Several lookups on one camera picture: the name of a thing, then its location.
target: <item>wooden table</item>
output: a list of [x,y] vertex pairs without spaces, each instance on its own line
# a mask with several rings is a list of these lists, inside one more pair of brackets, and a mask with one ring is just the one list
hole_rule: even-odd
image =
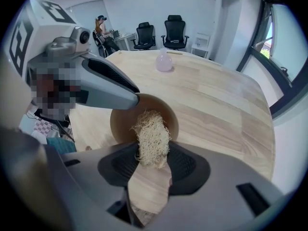
[[[180,125],[177,141],[243,160],[271,179],[275,140],[270,109],[252,78],[215,62],[180,51],[168,53],[174,69],[156,70],[159,51],[118,51],[108,60],[143,93],[159,97],[174,110]],[[78,151],[116,144],[111,110],[77,105],[70,120]],[[128,184],[133,204],[158,213],[167,203],[170,169],[138,166]]]

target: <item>black vent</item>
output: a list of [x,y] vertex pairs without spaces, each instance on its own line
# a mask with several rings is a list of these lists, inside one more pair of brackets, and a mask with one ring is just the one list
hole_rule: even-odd
[[167,162],[171,169],[170,195],[188,195],[202,187],[210,176],[208,161],[178,144],[169,142]]
[[260,215],[269,207],[268,202],[262,197],[262,195],[254,188],[251,183],[237,185],[236,188],[241,193],[242,197],[252,212],[255,214],[255,216]]
[[76,165],[76,164],[79,164],[80,161],[78,159],[73,159],[73,160],[69,160],[69,161],[66,161],[64,162],[64,165],[66,167],[70,167],[70,166],[73,166],[73,165]]
[[130,177],[135,172],[139,161],[136,160],[138,143],[103,157],[98,163],[98,171],[113,186],[127,187]]
[[196,161],[179,150],[172,152],[172,157],[169,157],[168,164],[172,168],[173,182],[189,176],[196,168]]
[[102,63],[97,60],[89,59],[88,66],[91,70],[94,72],[103,75],[116,83],[119,83],[122,86],[127,87],[128,89],[132,90],[133,92],[140,92],[138,88],[131,85],[129,82],[127,82],[121,75],[119,75],[116,71],[114,71],[111,67],[109,67],[107,64]]

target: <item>person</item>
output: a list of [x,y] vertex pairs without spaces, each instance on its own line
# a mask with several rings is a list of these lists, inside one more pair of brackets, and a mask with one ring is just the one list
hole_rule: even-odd
[[100,15],[95,19],[95,32],[96,34],[99,34],[100,36],[104,38],[103,46],[106,48],[108,55],[111,55],[112,54],[111,49],[114,49],[115,51],[119,51],[120,48],[112,40],[111,32],[108,32],[106,30],[106,25],[104,23],[106,20],[107,18],[104,17],[103,15]]

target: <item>pixelated blur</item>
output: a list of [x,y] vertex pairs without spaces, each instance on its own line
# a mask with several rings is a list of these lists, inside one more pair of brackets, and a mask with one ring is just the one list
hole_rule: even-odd
[[31,91],[42,115],[64,120],[80,97],[80,76],[72,63],[41,63],[31,69]]

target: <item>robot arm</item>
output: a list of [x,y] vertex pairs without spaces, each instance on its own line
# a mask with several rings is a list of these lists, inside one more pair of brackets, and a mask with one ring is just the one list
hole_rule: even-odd
[[[91,54],[89,38],[88,29],[47,0],[28,0],[18,15],[6,52],[47,117],[63,120],[75,103],[110,109],[138,104],[137,86],[114,64]],[[39,82],[40,77],[47,80]],[[49,82],[51,89],[39,84]]]

